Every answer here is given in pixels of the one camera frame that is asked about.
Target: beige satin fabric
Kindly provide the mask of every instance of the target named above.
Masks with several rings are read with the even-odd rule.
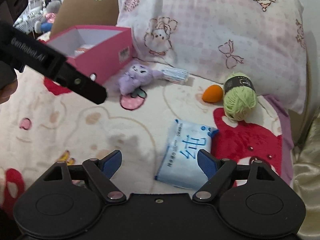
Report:
[[[303,240],[320,239],[320,114],[310,127],[302,151],[293,158],[293,189],[307,208],[298,235]]]

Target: purple plush toy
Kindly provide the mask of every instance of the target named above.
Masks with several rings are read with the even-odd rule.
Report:
[[[122,95],[132,93],[136,88],[150,84],[154,79],[160,79],[163,73],[159,70],[152,70],[148,66],[135,62],[132,67],[118,80],[119,89]]]

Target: pink shoe box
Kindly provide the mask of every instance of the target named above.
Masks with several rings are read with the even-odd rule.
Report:
[[[100,85],[132,61],[130,28],[77,25],[50,37],[46,45],[67,56],[68,63]],[[83,45],[93,47],[76,55]]]

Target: metal screw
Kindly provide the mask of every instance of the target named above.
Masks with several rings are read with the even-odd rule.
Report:
[[[123,197],[123,193],[120,191],[111,191],[108,193],[108,198],[110,199],[120,199]]]
[[[208,199],[211,198],[211,193],[208,191],[199,191],[196,193],[198,199]]]
[[[96,73],[92,73],[92,74],[90,75],[90,79],[91,79],[92,81],[95,81],[96,78],[97,78],[97,74],[96,74]]]
[[[80,78],[76,78],[76,79],[75,79],[75,84],[76,84],[76,85],[79,85],[80,83],[81,83],[81,79],[80,79]]]

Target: plastic bag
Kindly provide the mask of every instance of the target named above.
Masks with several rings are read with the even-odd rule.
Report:
[[[176,187],[198,190],[208,178],[200,169],[197,154],[211,151],[216,128],[176,119],[170,128],[166,153],[155,177]]]

